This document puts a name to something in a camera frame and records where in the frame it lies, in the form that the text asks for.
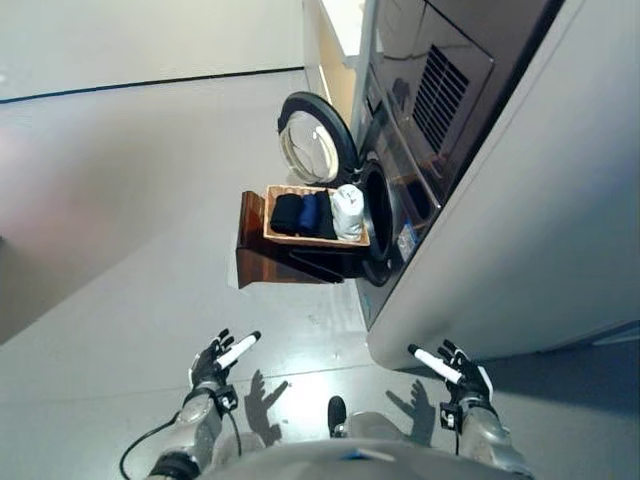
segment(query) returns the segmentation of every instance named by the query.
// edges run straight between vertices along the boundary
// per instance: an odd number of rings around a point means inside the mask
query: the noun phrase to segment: folded clothes
[[[331,195],[333,229],[340,240],[357,242],[362,236],[364,198],[355,185],[342,185]]]
[[[329,240],[337,240],[333,230],[333,215],[331,214],[331,200],[326,190],[316,193],[318,199],[318,237]]]
[[[315,195],[303,195],[302,211],[298,218],[298,232],[305,237],[316,237],[319,221],[318,198]]]
[[[298,219],[302,206],[302,197],[295,193],[277,197],[271,214],[271,229],[274,232],[295,235],[298,232]]]

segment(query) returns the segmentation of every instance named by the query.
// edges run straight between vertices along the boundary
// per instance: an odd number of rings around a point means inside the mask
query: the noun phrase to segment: door glass window
[[[338,153],[329,132],[313,115],[294,112],[280,133],[280,145],[293,172],[305,183],[331,182]]]

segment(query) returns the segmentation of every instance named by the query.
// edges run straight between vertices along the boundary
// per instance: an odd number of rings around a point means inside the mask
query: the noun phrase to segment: washing machine door
[[[308,185],[351,183],[362,166],[344,120],[314,93],[296,92],[287,97],[278,118],[278,133],[289,168]]]

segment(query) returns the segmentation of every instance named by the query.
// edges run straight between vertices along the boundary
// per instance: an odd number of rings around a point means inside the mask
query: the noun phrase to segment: vent grille
[[[440,153],[469,80],[432,46],[413,107],[413,119],[436,153]]]

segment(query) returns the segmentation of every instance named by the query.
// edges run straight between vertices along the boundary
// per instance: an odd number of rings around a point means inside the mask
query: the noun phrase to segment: gray floor
[[[442,383],[372,363],[353,284],[235,288],[240,192],[286,178],[275,119],[300,88],[297,72],[0,109],[3,477],[117,478],[124,448],[171,416],[194,353],[227,326],[264,335],[230,377],[242,431],[324,438],[326,402],[341,394],[452,450],[434,429]],[[539,478],[637,478],[637,344],[489,372]],[[412,407],[416,381],[426,396]],[[161,441],[130,457],[136,477]]]

